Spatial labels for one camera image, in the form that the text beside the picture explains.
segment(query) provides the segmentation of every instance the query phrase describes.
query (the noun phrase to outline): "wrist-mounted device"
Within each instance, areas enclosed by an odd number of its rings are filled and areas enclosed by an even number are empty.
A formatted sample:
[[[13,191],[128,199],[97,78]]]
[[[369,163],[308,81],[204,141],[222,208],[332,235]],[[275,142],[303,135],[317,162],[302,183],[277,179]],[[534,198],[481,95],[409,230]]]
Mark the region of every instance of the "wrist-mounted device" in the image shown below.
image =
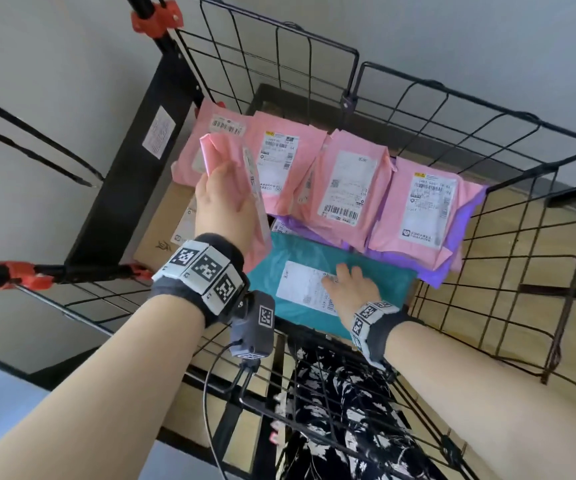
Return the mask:
[[[188,300],[204,314],[205,326],[230,323],[234,356],[256,359],[270,355],[274,345],[275,300],[250,292],[241,251],[217,234],[186,241],[152,280],[150,298],[169,294]]]
[[[422,321],[399,310],[387,301],[369,301],[354,314],[350,336],[352,343],[364,355],[368,363],[386,370],[383,355],[390,331],[403,322]]]

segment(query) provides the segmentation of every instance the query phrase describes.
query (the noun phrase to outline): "red plastic clamp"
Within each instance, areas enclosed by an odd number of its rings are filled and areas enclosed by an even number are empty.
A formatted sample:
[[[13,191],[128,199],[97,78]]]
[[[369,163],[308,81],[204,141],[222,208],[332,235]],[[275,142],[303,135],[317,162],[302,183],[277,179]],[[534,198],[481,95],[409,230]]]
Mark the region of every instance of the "red plastic clamp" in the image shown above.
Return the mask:
[[[155,12],[146,20],[139,18],[134,12],[131,13],[130,18],[132,29],[150,38],[160,38],[168,29],[181,29],[184,26],[184,17],[174,0],[166,0],[165,7],[155,3]]]
[[[223,109],[226,109],[226,103],[224,103],[223,101],[219,101],[217,103],[217,106],[222,107]],[[195,118],[198,118],[198,117],[199,117],[199,108],[196,107],[195,108]]]
[[[130,265],[132,272],[134,273],[135,278],[140,278],[142,280],[151,280],[152,279],[152,271],[149,269],[141,266],[140,264],[131,264]]]
[[[8,268],[10,281],[0,290],[9,290],[14,288],[15,284],[25,286],[26,288],[34,291],[47,290],[52,286],[53,277],[46,276],[45,274],[37,274],[35,272],[35,265],[24,261],[0,261]]]

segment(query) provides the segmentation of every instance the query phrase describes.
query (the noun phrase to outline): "wrist band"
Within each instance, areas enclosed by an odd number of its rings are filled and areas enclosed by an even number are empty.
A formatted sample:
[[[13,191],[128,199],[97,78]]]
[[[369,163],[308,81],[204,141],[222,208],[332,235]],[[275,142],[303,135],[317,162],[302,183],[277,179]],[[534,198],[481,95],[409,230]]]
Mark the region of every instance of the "wrist band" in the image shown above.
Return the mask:
[[[350,329],[352,343],[361,351],[368,363],[386,370],[383,355],[390,331],[403,322],[423,324],[417,318],[399,310],[387,301],[368,302],[354,314]]]
[[[250,286],[241,251],[217,234],[184,242],[152,279],[150,298],[168,294],[187,299],[202,311],[206,327],[227,322]]]

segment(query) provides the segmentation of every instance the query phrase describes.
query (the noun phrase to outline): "forearm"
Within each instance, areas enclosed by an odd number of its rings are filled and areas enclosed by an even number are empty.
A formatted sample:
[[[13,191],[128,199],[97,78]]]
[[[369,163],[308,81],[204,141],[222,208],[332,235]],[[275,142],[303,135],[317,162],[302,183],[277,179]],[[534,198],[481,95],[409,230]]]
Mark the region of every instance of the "forearm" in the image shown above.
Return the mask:
[[[535,379],[414,322],[385,355],[500,477],[576,476],[576,408]]]
[[[186,300],[148,300],[0,441],[0,478],[137,478],[203,330]]]

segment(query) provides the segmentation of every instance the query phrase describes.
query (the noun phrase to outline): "hand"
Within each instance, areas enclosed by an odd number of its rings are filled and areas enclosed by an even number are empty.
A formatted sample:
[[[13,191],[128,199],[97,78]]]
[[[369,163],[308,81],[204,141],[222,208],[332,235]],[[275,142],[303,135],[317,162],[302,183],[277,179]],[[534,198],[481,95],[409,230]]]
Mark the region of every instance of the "hand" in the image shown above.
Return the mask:
[[[381,301],[379,288],[370,278],[364,278],[359,266],[352,267],[352,274],[345,263],[336,265],[338,282],[324,276],[321,284],[330,295],[341,323],[348,330],[352,327],[354,313],[367,301]]]
[[[196,186],[197,216],[195,235],[206,232],[219,234],[234,244],[243,255],[252,245],[257,226],[255,197],[250,193],[240,209],[232,201],[229,188],[234,187],[234,164],[224,163],[208,177],[203,174]]]

